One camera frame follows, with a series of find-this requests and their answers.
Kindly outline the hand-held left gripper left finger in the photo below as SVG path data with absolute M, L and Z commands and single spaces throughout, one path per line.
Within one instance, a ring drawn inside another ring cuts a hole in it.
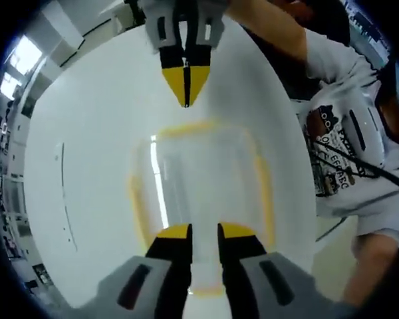
M 133 256 L 98 284 L 75 318 L 182 318 L 192 274 L 192 225 L 161 230 L 144 256 Z

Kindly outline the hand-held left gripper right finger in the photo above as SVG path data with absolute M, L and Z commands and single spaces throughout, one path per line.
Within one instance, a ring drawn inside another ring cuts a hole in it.
M 219 223 L 218 245 L 233 318 L 354 317 L 355 307 L 323 296 L 311 274 L 268 253 L 249 227 Z

